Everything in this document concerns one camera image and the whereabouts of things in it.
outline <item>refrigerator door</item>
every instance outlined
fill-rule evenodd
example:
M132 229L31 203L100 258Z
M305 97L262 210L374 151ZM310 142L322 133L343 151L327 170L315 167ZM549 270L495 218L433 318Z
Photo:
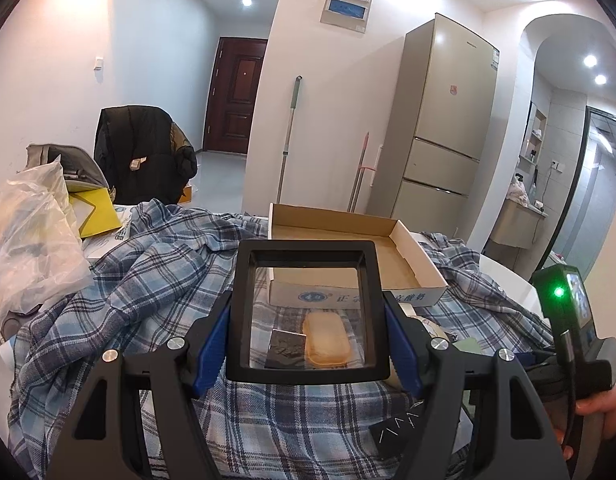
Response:
M462 195L403 180L392 218L401 220L409 231L453 237L466 200Z
M490 124L499 52L437 14L415 136L479 159Z
M478 167L472 158L415 139L403 176L467 195Z

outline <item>blue plaid fabric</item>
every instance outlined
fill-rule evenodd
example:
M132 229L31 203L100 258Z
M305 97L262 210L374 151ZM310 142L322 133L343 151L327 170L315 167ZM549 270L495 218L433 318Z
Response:
M148 352L185 335L232 285L240 240L263 237L267 222L204 210L139 205L131 237L92 270L94 285L59 301L20 330L14 345L16 374L9 413L9 447L28 475L43 479L59 431L92 364L108 348ZM479 272L478 253L436 237L425 246L450 290L430 308L418 308L459 336L475 336L492 352L525 351L549 343L541 320L508 300ZM252 365L261 366L273 328L299 332L300 309L265 301L259 274L252 330ZM354 340L357 321L345 327ZM149 392L141 394L150 465L167 478ZM201 429L226 478L387 479L397 460L377 456L368 427L405 411L412 399L384 384L281 386L233 383L221 371L215 386L195 402ZM465 453L453 460L453 472Z

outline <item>metal bolt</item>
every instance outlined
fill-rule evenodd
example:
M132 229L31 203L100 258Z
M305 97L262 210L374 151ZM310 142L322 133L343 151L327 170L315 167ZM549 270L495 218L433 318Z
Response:
M110 349L110 350L106 350L102 356L102 359L106 362L106 363L111 363L112 361L115 361L117 359L117 357L119 356L119 352L117 352L114 349Z
M185 339L183 339L182 337L173 337L171 340L168 341L168 348L171 350L179 350L180 348L183 348L185 344Z
M432 348L434 348L435 350L448 350L448 346L449 346L448 341L446 341L445 339L441 337L435 337L434 339L432 339L430 344L432 345Z
M500 349L497 355L504 361L512 361L515 358L515 353L507 348Z

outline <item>blue gripper pad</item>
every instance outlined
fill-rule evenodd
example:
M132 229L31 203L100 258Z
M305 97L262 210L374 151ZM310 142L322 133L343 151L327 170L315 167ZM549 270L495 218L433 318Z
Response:
M418 398L423 390L423 384L419 378L417 355L388 304L385 306L385 312L392 363L403 388L412 396Z
M219 376L221 365L226 359L229 314L230 309L224 309L199 354L199 369L197 370L197 378L193 385L198 396L203 395L207 389L214 386Z

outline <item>floor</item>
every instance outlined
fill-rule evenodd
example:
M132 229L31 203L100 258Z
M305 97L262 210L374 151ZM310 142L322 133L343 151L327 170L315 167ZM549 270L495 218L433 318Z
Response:
M197 153L198 171L189 207L202 207L213 213L240 213L246 156L228 153Z

